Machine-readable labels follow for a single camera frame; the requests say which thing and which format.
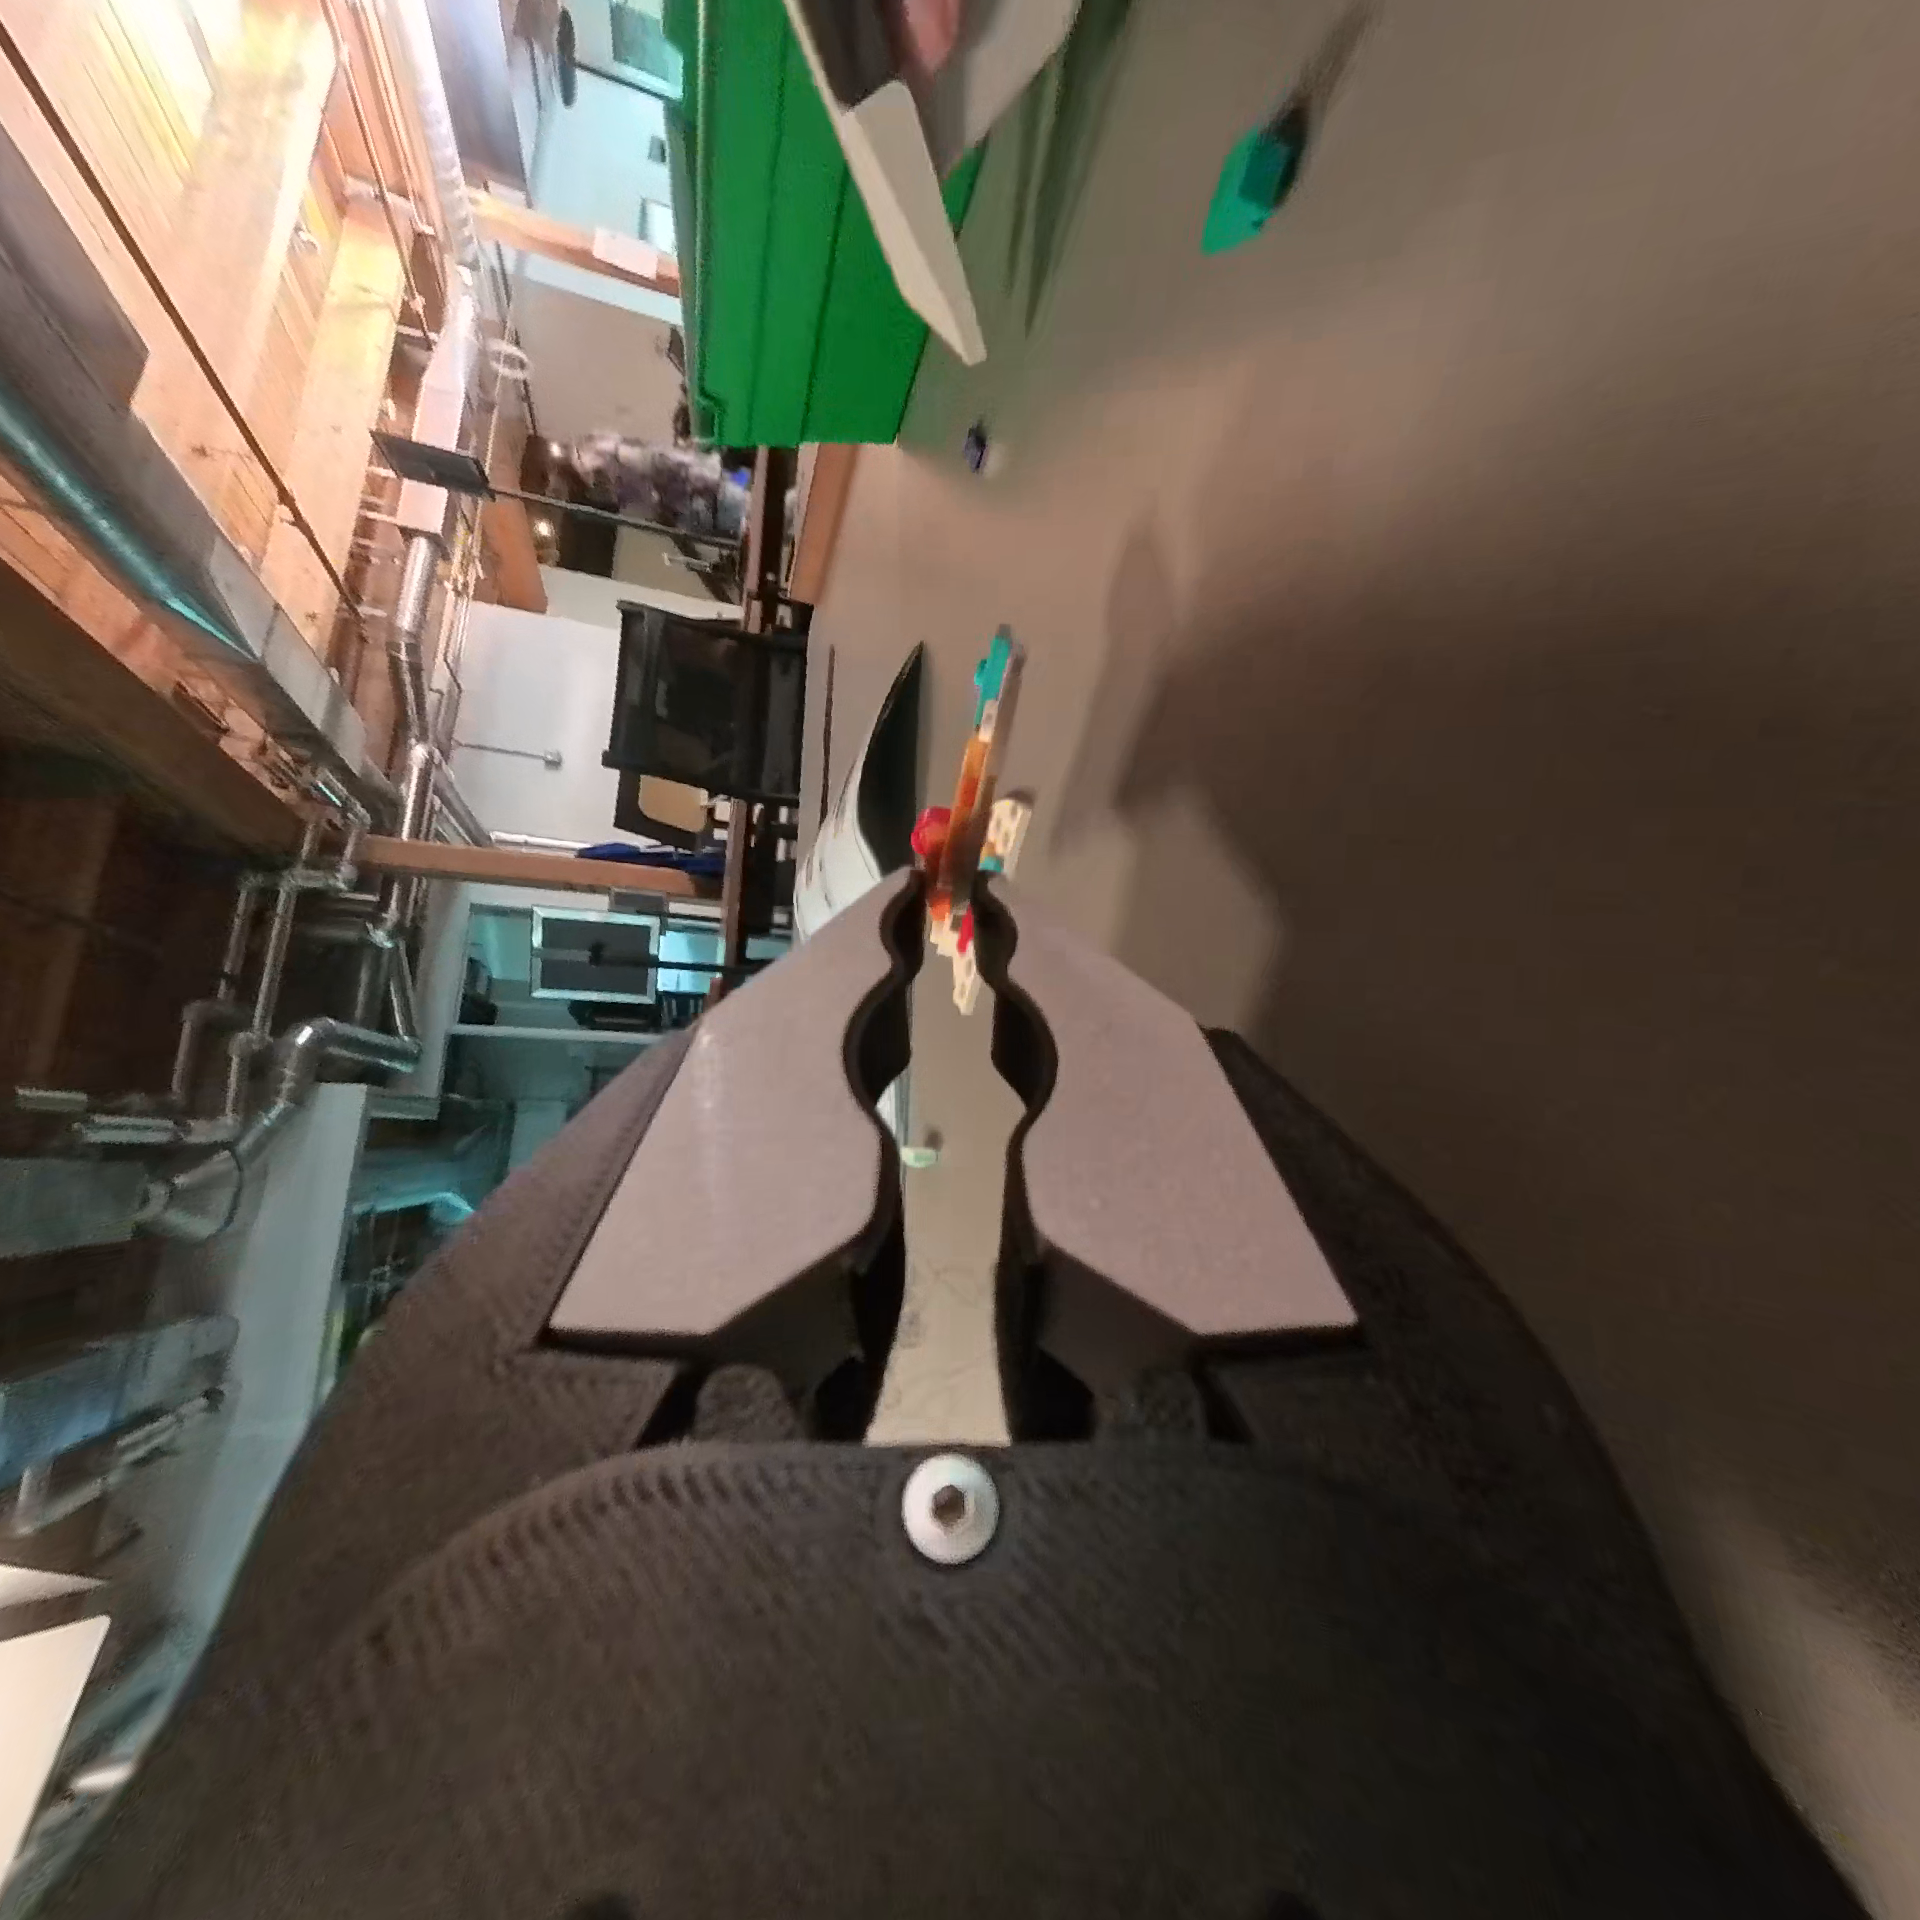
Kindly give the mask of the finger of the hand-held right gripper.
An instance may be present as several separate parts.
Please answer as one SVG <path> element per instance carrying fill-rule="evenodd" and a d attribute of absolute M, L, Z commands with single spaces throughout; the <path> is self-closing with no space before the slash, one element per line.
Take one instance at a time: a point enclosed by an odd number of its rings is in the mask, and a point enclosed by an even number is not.
<path fill-rule="evenodd" d="M 962 363 L 985 361 L 969 275 L 912 94 L 889 79 L 853 108 L 832 103 L 832 131 L 900 299 Z"/>
<path fill-rule="evenodd" d="M 789 3 L 835 112 L 905 104 L 933 169 L 972 153 L 1066 45 L 1078 3 Z"/>

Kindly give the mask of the wall monitor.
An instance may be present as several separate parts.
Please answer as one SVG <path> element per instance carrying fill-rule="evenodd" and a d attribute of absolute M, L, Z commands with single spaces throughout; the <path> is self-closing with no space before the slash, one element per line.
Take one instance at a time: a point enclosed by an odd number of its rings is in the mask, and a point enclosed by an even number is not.
<path fill-rule="evenodd" d="M 652 1004 L 661 937 L 659 915 L 536 908 L 530 993 L 566 1004 Z"/>

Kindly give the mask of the corrugated silver duct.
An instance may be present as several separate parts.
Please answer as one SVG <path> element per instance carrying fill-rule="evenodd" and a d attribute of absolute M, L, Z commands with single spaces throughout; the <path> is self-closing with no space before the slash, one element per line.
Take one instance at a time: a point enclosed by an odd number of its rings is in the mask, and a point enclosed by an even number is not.
<path fill-rule="evenodd" d="M 400 580 L 388 623 L 388 663 L 395 695 L 400 757 L 400 837 L 425 841 L 450 831 L 454 846 L 492 847 L 494 835 L 469 805 L 437 733 L 437 708 L 425 657 L 425 627 L 435 609 L 442 540 L 402 529 Z"/>

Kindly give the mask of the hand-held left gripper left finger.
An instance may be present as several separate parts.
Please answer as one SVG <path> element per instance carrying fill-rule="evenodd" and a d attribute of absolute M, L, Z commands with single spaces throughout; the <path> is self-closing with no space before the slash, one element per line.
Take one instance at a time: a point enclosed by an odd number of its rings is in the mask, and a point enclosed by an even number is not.
<path fill-rule="evenodd" d="M 546 1321 L 566 1345 L 881 1345 L 909 1060 L 902 868 L 698 1022 Z"/>

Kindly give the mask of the green plastic bin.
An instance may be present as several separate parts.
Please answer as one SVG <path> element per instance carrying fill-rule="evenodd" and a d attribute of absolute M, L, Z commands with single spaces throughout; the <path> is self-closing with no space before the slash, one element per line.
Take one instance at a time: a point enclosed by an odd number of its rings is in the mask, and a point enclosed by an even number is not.
<path fill-rule="evenodd" d="M 665 142 L 693 422 L 738 446 L 886 443 L 924 349 L 945 343 L 899 294 L 832 131 L 820 71 L 785 6 L 662 6 L 662 35 L 683 59 Z M 1088 11 L 1078 6 L 1042 71 Z M 961 256 L 996 123 L 938 173 Z"/>

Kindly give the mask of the teal lego brick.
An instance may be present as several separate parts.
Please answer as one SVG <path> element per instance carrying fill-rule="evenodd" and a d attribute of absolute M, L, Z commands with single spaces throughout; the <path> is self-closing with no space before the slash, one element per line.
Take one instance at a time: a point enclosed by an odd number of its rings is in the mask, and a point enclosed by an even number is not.
<path fill-rule="evenodd" d="M 1312 113 L 1297 103 L 1235 142 L 1206 206 L 1203 256 L 1236 251 L 1280 213 L 1305 169 L 1309 133 Z"/>

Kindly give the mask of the black mesh chair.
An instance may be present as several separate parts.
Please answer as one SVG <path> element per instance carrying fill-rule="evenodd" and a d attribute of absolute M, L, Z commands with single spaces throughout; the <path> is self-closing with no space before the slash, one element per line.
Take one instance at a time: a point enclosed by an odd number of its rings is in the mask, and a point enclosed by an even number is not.
<path fill-rule="evenodd" d="M 620 606 L 616 696 L 603 766 L 617 776 L 616 828 L 696 847 L 701 828 L 652 811 L 640 782 L 709 800 L 796 806 L 803 782 L 808 623 L 737 622 Z"/>

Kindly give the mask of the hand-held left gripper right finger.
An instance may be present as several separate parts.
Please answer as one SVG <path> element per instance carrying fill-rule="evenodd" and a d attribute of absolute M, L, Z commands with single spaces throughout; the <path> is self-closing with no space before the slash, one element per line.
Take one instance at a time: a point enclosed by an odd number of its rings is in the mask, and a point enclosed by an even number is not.
<path fill-rule="evenodd" d="M 1204 1359 L 1361 1316 L 1186 1008 L 980 889 L 1006 1151 L 1000 1308 L 1014 1359 Z"/>

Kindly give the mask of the silver pipe elbow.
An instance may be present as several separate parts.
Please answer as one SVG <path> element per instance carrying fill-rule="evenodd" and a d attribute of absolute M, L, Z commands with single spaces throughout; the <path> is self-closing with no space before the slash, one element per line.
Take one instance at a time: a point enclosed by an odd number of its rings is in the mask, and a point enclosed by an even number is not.
<path fill-rule="evenodd" d="M 229 1232 L 250 1187 L 283 1128 L 321 1083 L 324 1065 L 410 1071 L 419 1065 L 419 1036 L 394 1036 L 338 1016 L 293 1023 L 270 1048 L 268 1095 L 252 1112 L 180 1119 L 166 1144 L 187 1153 L 153 1173 L 134 1206 L 134 1232 L 170 1240 L 206 1244 Z"/>

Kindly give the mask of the round orange lego assembly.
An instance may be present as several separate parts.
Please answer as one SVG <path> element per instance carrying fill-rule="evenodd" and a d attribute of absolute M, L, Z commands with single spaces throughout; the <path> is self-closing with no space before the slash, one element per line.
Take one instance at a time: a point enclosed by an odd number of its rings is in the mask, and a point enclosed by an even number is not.
<path fill-rule="evenodd" d="M 929 944 L 950 967 L 950 1004 L 962 1016 L 973 1013 L 980 988 L 979 885 L 1017 872 L 1036 811 L 1030 792 L 1001 785 L 1022 681 L 1024 646 L 1001 627 L 973 670 L 973 712 L 950 805 L 925 806 L 909 835 Z"/>

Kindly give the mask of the open instruction booklet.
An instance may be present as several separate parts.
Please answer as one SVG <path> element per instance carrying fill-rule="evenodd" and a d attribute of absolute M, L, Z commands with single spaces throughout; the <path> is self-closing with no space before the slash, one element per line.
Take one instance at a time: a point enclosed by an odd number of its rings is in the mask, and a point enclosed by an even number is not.
<path fill-rule="evenodd" d="M 924 678 L 925 646 L 916 641 L 900 657 L 800 864 L 790 903 L 797 944 L 914 862 L 909 837 L 924 792 Z"/>

